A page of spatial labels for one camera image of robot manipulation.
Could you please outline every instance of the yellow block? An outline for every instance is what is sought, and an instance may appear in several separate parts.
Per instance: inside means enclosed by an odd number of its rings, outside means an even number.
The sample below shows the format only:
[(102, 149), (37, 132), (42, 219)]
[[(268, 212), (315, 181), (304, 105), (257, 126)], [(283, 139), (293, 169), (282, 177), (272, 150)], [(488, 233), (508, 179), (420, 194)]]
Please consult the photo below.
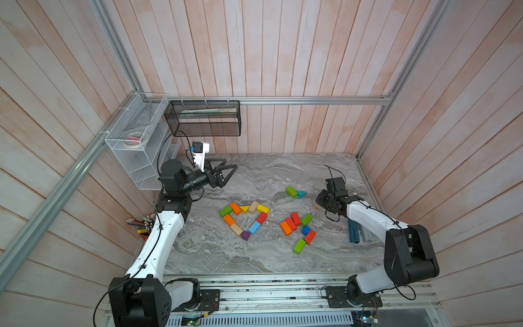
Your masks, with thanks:
[(264, 207), (262, 205), (258, 205), (258, 207), (256, 207), (256, 210), (258, 210), (259, 213), (265, 212), (266, 214), (269, 214), (269, 208)]
[(249, 211), (249, 207), (250, 206), (241, 206), (240, 209), (242, 210), (243, 213), (247, 213), (247, 211)]

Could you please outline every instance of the red block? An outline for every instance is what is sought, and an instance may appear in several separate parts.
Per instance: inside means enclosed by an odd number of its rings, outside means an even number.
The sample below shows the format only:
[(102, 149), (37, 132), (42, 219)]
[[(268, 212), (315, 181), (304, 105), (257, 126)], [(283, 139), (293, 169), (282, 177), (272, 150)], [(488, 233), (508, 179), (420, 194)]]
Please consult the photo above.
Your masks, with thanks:
[(315, 231), (310, 231), (307, 236), (305, 236), (304, 240), (308, 245), (311, 245), (312, 240), (314, 240), (314, 237), (316, 236)]
[(292, 218), (292, 221), (294, 221), (294, 224), (296, 226), (301, 225), (300, 216), (298, 216), (298, 214), (296, 212), (291, 213), (291, 218)]
[(296, 224), (294, 223), (294, 221), (292, 221), (292, 218), (287, 218), (285, 220), (285, 222), (287, 223), (287, 225), (289, 225), (289, 227), (291, 228), (292, 231), (295, 231), (298, 227), (296, 227)]
[(265, 219), (267, 219), (267, 214), (265, 212), (262, 212), (258, 219), (256, 219), (256, 221), (259, 222), (260, 225), (263, 225)]

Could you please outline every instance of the marble surface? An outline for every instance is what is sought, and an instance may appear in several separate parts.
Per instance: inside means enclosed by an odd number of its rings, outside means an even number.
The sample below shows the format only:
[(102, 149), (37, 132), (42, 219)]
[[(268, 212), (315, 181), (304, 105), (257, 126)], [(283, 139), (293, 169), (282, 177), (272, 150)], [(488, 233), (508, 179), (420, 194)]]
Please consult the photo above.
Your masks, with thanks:
[[(347, 154), (228, 154), (224, 157), (238, 170), (224, 188), (205, 187), (204, 197), (193, 203), (186, 224), (175, 240), (165, 266), (166, 274), (245, 274), (361, 272), (383, 262), (383, 244), (373, 241), (349, 242), (348, 220), (327, 220), (324, 211), (314, 208), (315, 198), (330, 177), (324, 164), (342, 171), (350, 193), (367, 198), (367, 190)], [(304, 190), (302, 199), (292, 199), (285, 189)], [(254, 200), (270, 209), (269, 217), (248, 242), (236, 236), (218, 212), (232, 202), (250, 205)], [(303, 237), (301, 227), (285, 237), (279, 224), (297, 212), (312, 214), (310, 227), (317, 232), (312, 244), (300, 255), (292, 252)], [(232, 214), (248, 230), (259, 213)]]

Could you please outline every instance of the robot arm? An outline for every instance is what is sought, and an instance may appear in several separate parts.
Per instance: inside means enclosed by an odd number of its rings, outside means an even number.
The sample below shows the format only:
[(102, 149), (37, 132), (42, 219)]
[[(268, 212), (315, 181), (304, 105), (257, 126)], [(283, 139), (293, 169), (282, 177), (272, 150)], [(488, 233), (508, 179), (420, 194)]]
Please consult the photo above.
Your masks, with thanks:
[[(124, 277), (113, 278), (109, 300), (116, 327), (165, 326), (172, 308), (183, 303), (200, 304), (197, 279), (181, 278), (163, 284), (163, 272), (174, 239), (189, 215), (193, 191), (204, 185), (223, 187), (237, 170), (225, 159), (205, 159), (209, 144), (194, 142), (192, 156), (198, 170), (182, 166), (179, 160), (162, 165), (159, 180), (165, 192), (156, 204), (156, 220), (136, 261)], [(212, 167), (211, 162), (220, 162)], [(231, 170), (226, 176), (223, 171)]]
[(332, 212), (347, 217), (370, 230), (383, 243), (383, 265), (351, 276), (347, 284), (347, 299), (353, 305), (367, 303), (381, 290), (392, 289), (439, 274), (436, 255), (428, 231), (421, 225), (408, 225), (390, 218), (372, 208), (358, 196), (350, 196), (341, 177), (325, 180), (316, 203)]

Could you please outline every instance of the orange block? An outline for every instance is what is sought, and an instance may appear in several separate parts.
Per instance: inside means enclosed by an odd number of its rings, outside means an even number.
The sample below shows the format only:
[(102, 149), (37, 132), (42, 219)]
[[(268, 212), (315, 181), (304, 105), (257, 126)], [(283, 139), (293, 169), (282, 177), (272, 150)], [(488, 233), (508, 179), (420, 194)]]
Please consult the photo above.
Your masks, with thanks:
[(305, 236), (305, 242), (307, 245), (311, 245), (312, 240), (314, 240), (314, 237), (316, 236), (315, 231), (310, 231), (307, 236)]
[(294, 223), (294, 221), (292, 221), (292, 218), (287, 218), (285, 220), (285, 222), (287, 223), (287, 225), (289, 225), (289, 227), (291, 228), (292, 231), (295, 231), (296, 228), (298, 228), (298, 227), (296, 227), (296, 224)]
[(289, 225), (286, 222), (283, 222), (280, 224), (281, 230), (285, 234), (285, 236), (289, 236), (292, 234), (292, 229), (289, 227)]
[(232, 219), (231, 216), (229, 215), (225, 215), (223, 216), (223, 220), (225, 220), (225, 222), (227, 223), (227, 225), (231, 226), (232, 224), (235, 223), (234, 219)]
[(300, 216), (298, 216), (298, 214), (296, 212), (291, 213), (291, 218), (296, 226), (301, 225)]
[(242, 210), (240, 209), (240, 207), (235, 203), (231, 203), (231, 208), (232, 208), (232, 211), (234, 211), (234, 213), (238, 216), (240, 213), (242, 213)]

